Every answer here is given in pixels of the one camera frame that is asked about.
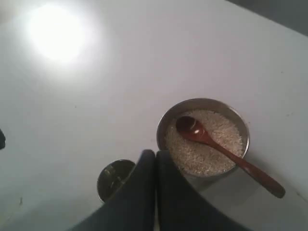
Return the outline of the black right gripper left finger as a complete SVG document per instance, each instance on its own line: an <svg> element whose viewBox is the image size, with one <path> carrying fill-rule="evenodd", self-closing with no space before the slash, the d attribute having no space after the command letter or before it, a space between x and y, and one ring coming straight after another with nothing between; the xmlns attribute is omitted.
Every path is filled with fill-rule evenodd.
<svg viewBox="0 0 308 231"><path fill-rule="evenodd" d="M142 151L125 184L73 231L152 231L155 214L155 153Z"/></svg>

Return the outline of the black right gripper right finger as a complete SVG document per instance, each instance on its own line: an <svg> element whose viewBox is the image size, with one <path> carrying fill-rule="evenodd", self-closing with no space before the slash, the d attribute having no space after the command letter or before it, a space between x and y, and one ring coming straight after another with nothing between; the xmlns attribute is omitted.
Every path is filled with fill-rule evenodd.
<svg viewBox="0 0 308 231"><path fill-rule="evenodd" d="M205 200L184 178L169 151L156 153L156 193L161 231L247 231Z"/></svg>

